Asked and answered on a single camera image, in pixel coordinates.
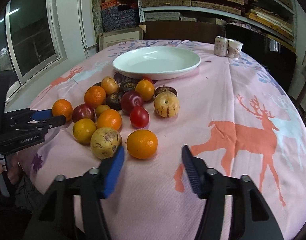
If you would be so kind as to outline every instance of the orange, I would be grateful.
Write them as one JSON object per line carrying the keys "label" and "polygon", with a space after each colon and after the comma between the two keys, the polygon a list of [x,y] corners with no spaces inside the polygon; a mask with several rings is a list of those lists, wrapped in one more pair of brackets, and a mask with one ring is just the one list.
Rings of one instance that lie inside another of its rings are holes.
{"label": "orange", "polygon": [[144,101],[152,99],[155,88],[154,85],[148,80],[141,80],[135,87],[135,91],[140,93]]}
{"label": "orange", "polygon": [[107,109],[97,119],[96,127],[110,127],[115,130],[121,128],[122,117],[119,112],[114,109]]}
{"label": "orange", "polygon": [[126,141],[129,154],[138,159],[151,158],[157,150],[157,145],[156,135],[149,130],[132,132]]}
{"label": "orange", "polygon": [[88,118],[78,120],[73,126],[73,135],[75,139],[83,144],[89,144],[91,142],[91,137],[95,131],[95,122]]}
{"label": "orange", "polygon": [[103,104],[105,98],[106,98],[106,93],[102,87],[92,86],[86,91],[84,95],[84,102],[88,106],[95,109],[99,105]]}
{"label": "orange", "polygon": [[57,100],[52,107],[52,115],[64,115],[66,117],[66,122],[72,119],[73,107],[71,103],[65,99]]}

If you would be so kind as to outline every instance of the table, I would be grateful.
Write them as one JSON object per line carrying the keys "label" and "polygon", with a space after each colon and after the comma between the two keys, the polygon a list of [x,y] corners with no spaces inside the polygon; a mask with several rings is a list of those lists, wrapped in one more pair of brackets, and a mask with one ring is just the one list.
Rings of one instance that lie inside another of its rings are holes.
{"label": "table", "polygon": [[[238,60],[213,54],[214,45],[191,41],[129,41],[109,47],[52,82],[35,98],[31,109],[43,110],[65,98],[73,107],[105,76],[117,82],[112,61],[122,53],[147,46],[176,46],[201,57],[185,76],[161,80],[178,92],[180,112],[161,118],[153,103],[148,130],[157,135],[155,157],[126,156],[115,192],[102,201],[113,239],[194,239],[205,200],[193,194],[181,166],[181,147],[223,175],[248,174],[272,209],[285,240],[306,221],[306,129],[294,105],[270,74],[241,53]],[[135,129],[122,114],[125,142]],[[99,165],[90,147],[77,143],[73,123],[51,129],[40,145],[20,152],[20,162],[33,184],[44,193],[58,174],[75,177]],[[82,228],[80,202],[75,199],[77,226]],[[231,198],[227,197],[221,239],[228,239]]]}

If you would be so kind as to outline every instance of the yellow fruit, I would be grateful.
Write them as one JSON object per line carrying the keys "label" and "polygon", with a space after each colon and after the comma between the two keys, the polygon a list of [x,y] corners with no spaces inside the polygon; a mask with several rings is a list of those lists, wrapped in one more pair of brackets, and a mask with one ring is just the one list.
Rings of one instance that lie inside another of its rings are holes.
{"label": "yellow fruit", "polygon": [[110,109],[110,107],[107,106],[107,105],[100,105],[100,106],[98,106],[96,108],[96,110],[95,110],[96,117],[99,117],[100,114],[102,114],[107,109]]}
{"label": "yellow fruit", "polygon": [[141,94],[144,101],[149,101],[152,99],[155,93],[155,88],[154,85],[148,80],[141,80],[139,83],[137,83],[135,91]]}
{"label": "yellow fruit", "polygon": [[121,135],[110,127],[97,129],[91,138],[92,152],[101,160],[112,157],[120,145]]}
{"label": "yellow fruit", "polygon": [[101,82],[101,87],[105,90],[106,95],[118,92],[118,84],[112,77],[105,77]]}
{"label": "yellow fruit", "polygon": [[162,117],[173,117],[179,112],[179,100],[172,92],[162,92],[154,99],[154,108]]}
{"label": "yellow fruit", "polygon": [[79,143],[89,144],[93,133],[96,131],[96,124],[91,119],[83,118],[73,126],[73,135]]}
{"label": "yellow fruit", "polygon": [[157,150],[157,145],[158,140],[156,135],[149,130],[132,132],[126,142],[129,154],[138,159],[152,157]]}

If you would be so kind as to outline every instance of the window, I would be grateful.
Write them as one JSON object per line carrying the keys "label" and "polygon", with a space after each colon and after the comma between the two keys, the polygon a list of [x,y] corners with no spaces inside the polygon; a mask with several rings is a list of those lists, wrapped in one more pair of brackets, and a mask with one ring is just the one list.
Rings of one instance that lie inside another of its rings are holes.
{"label": "window", "polygon": [[11,0],[0,15],[0,70],[17,77],[8,97],[59,59],[66,55],[55,0]]}
{"label": "window", "polygon": [[11,0],[9,17],[13,50],[22,76],[39,64],[45,67],[57,60],[46,0]]}
{"label": "window", "polygon": [[13,70],[5,36],[5,8],[0,15],[0,70]]}

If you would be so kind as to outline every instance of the tangerine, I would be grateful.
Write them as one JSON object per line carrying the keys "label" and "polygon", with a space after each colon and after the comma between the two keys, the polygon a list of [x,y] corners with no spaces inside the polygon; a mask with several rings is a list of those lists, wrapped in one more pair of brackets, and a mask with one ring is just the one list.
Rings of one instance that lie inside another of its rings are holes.
{"label": "tangerine", "polygon": [[102,87],[92,86],[86,91],[84,95],[84,102],[88,106],[95,109],[99,105],[103,104],[105,98],[106,98],[106,93]]}
{"label": "tangerine", "polygon": [[140,93],[144,101],[152,99],[155,88],[154,85],[148,80],[141,80],[135,87],[135,91]]}
{"label": "tangerine", "polygon": [[119,112],[114,109],[107,109],[97,119],[96,127],[110,127],[116,131],[121,128],[122,117]]}
{"label": "tangerine", "polygon": [[157,145],[156,135],[149,130],[134,131],[126,141],[129,154],[138,159],[151,158],[157,150]]}
{"label": "tangerine", "polygon": [[57,100],[52,107],[52,115],[64,115],[66,117],[66,122],[72,119],[73,107],[71,103],[65,99]]}

